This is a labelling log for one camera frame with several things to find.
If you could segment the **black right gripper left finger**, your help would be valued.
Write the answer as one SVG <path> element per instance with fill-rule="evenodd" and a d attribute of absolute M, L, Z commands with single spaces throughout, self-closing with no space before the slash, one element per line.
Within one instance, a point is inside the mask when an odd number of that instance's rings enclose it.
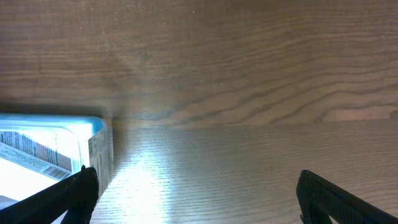
<path fill-rule="evenodd" d="M 96 169 L 81 171 L 1 210 L 1 223 L 52 223 L 64 215 L 62 223 L 89 223 L 99 199 Z"/>

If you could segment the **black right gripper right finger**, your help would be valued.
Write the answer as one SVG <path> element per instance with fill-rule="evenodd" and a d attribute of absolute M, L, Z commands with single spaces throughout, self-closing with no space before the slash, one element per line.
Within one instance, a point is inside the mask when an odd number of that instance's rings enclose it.
<path fill-rule="evenodd" d="M 302 170 L 296 195 L 304 224 L 397 223 L 397 218 L 361 200 L 310 170 Z"/>

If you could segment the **clear plastic container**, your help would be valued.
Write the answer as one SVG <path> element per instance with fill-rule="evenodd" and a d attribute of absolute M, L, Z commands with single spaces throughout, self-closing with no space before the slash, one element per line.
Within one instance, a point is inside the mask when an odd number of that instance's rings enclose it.
<path fill-rule="evenodd" d="M 69 157 L 72 175 L 94 167 L 103 194 L 113 172 L 113 139 L 108 125 L 95 116 L 1 114 L 1 131 L 25 133 Z M 1 158 L 1 208 L 20 202 L 58 180 Z"/>

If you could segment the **blue fever patch box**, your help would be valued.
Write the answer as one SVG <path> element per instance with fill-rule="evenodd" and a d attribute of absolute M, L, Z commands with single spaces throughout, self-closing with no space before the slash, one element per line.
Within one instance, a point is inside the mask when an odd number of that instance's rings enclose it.
<path fill-rule="evenodd" d="M 1 158 L 58 181 L 72 175 L 69 157 L 25 133 L 1 131 Z"/>

